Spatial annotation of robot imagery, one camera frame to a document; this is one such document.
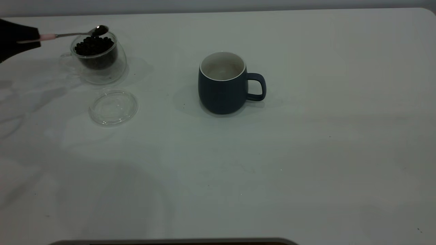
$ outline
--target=glass cup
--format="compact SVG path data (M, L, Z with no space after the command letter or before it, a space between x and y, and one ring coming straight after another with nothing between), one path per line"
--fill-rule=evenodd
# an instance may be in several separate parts
M74 70L83 80L93 85L108 85L117 81L126 70L126 54L118 42L115 34L108 32L102 38L110 38L114 42L112 47L101 54L84 56L75 52L78 43L83 42L88 35L80 35L70 45L70 52L62 54L59 63L70 70ZM67 58L71 57L72 65L67 65Z

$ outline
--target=metal spoon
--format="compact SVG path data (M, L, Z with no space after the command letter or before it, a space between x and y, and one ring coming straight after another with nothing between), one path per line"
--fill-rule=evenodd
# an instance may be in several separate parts
M99 25L96 28L93 28L92 30L85 32L85 33L66 33L66 34L42 34L39 35L39 39L37 40L26 40L26 41L17 41L18 44L26 44L26 43L33 43L33 42L41 42L41 41L47 41L47 40L53 40L58 37L69 37L69 36L77 36L77 35L88 35L88 36L101 36L106 34L109 31L109 27L105 25Z

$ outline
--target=dark object at bottom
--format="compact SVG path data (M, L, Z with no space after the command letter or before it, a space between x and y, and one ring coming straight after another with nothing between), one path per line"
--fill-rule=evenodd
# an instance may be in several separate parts
M110 38L87 37L74 48L80 62L92 70L109 68L118 58L117 47Z
M297 245L283 238L204 238L168 240L75 240L49 245Z

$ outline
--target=black sleeve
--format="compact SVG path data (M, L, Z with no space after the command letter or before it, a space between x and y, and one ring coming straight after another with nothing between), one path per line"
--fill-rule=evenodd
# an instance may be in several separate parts
M39 39L37 28L0 19L0 63L21 52L41 47L41 42L18 44L17 41Z

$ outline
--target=white tabletop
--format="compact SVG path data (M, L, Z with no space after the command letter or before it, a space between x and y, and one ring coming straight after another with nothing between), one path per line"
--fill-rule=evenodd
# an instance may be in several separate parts
M0 244L282 237L436 244L436 17L424 9L26 17L108 25L129 59L129 122L58 65L72 38L0 64ZM242 56L263 102L202 109L198 65ZM250 92L260 86L250 82Z

